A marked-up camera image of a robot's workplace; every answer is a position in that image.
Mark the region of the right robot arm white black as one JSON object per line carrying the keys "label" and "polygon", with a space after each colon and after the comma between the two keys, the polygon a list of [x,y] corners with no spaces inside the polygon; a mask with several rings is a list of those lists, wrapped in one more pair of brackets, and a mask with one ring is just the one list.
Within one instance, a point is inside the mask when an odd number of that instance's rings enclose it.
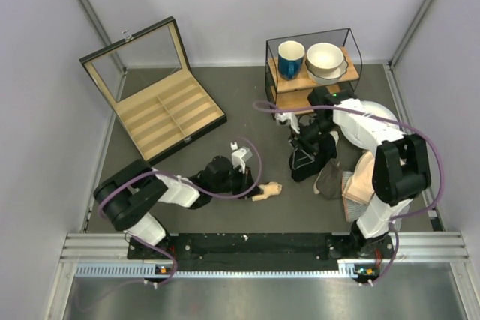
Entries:
{"label": "right robot arm white black", "polygon": [[428,140],[416,131],[402,132],[403,125],[397,121],[366,112],[351,91],[331,94],[315,88],[307,99],[307,109],[316,113],[311,125],[299,125],[296,109],[282,110],[275,116],[278,123],[290,126],[295,149],[314,159],[319,153],[314,143],[337,125],[348,129],[374,156],[373,197],[354,221],[349,243],[357,256],[369,256],[387,236],[389,226],[403,217],[403,209],[431,185]]}

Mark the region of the black underwear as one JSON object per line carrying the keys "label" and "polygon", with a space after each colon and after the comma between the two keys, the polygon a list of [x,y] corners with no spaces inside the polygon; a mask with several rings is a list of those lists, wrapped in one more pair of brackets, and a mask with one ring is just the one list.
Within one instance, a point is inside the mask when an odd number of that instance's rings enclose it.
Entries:
{"label": "black underwear", "polygon": [[304,145],[294,141],[293,151],[289,157],[291,178],[295,182],[302,182],[320,173],[330,160],[337,157],[338,140],[339,135],[335,130],[323,134],[312,144],[313,151],[307,150]]}

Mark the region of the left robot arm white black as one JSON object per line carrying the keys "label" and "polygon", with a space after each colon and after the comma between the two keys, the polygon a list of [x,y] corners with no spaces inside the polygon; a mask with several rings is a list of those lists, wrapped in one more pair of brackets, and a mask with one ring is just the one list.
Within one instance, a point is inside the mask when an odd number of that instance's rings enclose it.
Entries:
{"label": "left robot arm white black", "polygon": [[236,199],[260,200],[267,197],[264,184],[255,185],[251,169],[234,166],[224,156],[216,156],[206,167],[187,178],[154,174],[144,160],[135,160],[97,186],[94,200],[115,230],[144,241],[154,257],[165,256],[170,234],[160,220],[150,214],[159,202],[195,210],[207,205],[212,194],[229,193]]}

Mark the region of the beige underwear navy trim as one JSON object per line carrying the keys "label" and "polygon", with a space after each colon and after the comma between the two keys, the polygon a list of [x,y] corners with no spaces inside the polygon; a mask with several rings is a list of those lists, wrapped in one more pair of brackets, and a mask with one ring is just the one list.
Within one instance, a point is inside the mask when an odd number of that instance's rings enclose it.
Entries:
{"label": "beige underwear navy trim", "polygon": [[259,185],[259,193],[252,196],[251,199],[254,202],[266,200],[273,196],[278,196],[281,194],[283,186],[277,182],[269,182],[267,184]]}

